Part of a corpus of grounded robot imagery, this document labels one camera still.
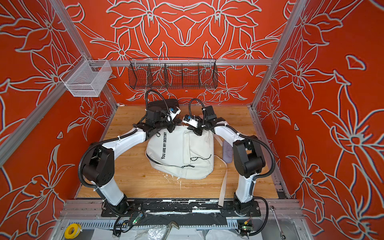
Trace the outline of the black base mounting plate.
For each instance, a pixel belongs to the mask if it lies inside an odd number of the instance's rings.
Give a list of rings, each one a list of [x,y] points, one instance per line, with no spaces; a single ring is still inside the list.
[[[260,217],[262,215],[258,203],[248,206],[240,212],[240,205],[233,199],[225,199],[219,206],[218,199],[128,199],[129,205],[142,213],[148,214],[216,214],[224,217]]]

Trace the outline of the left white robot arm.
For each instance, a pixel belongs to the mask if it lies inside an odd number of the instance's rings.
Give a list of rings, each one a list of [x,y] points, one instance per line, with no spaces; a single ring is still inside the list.
[[[115,181],[115,160],[132,147],[148,141],[161,130],[172,132],[181,120],[178,99],[146,101],[146,113],[122,136],[92,144],[78,165],[78,178],[84,187],[91,188],[118,217],[131,214],[135,207]]]

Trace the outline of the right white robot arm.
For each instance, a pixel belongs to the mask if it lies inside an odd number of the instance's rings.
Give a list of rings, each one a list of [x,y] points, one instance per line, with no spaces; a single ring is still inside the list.
[[[243,223],[237,230],[238,235],[250,237],[260,234],[267,225],[269,204],[263,197],[254,195],[256,181],[270,176],[276,169],[276,160],[268,144],[256,136],[247,136],[230,126],[223,118],[218,118],[212,106],[205,106],[199,99],[191,99],[188,105],[189,114],[183,123],[194,133],[211,131],[223,138],[233,148],[234,164],[239,173],[238,188],[234,193],[233,205],[239,216],[251,215],[251,208],[257,200],[266,206],[265,218],[256,231],[252,231],[248,223]]]

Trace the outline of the small green circuit board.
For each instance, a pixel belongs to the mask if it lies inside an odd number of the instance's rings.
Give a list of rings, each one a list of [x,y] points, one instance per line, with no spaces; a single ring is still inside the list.
[[[249,223],[239,224],[239,227],[238,227],[239,235],[242,237],[249,237],[253,229],[254,227],[252,224],[249,224]]]

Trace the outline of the purple glasses case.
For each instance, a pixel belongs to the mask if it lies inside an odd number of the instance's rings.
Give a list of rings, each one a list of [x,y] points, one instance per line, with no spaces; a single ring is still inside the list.
[[[223,145],[223,161],[227,164],[233,162],[233,147],[231,145]]]

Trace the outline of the yellow tape roll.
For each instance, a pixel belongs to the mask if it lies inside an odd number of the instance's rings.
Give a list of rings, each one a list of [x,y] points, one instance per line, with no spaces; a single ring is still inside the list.
[[[64,237],[67,240],[72,240],[76,238],[82,231],[83,230],[80,224],[73,223],[66,228]]]

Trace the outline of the steel wrench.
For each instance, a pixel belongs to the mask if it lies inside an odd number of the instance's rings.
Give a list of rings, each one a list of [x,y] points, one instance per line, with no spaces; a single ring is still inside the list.
[[[280,222],[279,222],[279,220],[278,220],[278,217],[277,217],[277,214],[276,214],[276,209],[275,209],[275,207],[274,207],[274,206],[271,206],[270,209],[271,209],[271,211],[272,211],[272,213],[273,213],[273,216],[274,216],[275,221],[276,221],[276,223],[277,223],[278,229],[279,229],[279,231],[280,231],[280,237],[281,237],[281,239],[282,239],[282,240],[286,240],[287,238],[286,238],[286,235],[285,235],[285,233],[284,233],[284,231],[283,231],[283,229],[282,229],[282,227],[281,227],[281,224],[280,224]]]

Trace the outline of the black plastic case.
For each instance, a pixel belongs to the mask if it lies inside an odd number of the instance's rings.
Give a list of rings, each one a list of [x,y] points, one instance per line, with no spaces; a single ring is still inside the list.
[[[159,107],[162,110],[166,110],[167,108],[169,109],[175,109],[176,107],[179,107],[179,103],[177,99],[166,99],[164,100],[157,100],[153,102],[148,102],[148,108],[151,107]]]

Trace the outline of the white student backpack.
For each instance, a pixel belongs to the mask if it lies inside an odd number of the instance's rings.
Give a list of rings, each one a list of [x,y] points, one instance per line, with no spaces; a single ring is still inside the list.
[[[150,138],[146,156],[158,171],[182,179],[202,180],[214,170],[214,138],[210,131],[198,136],[186,126],[177,126],[172,133],[161,130]]]

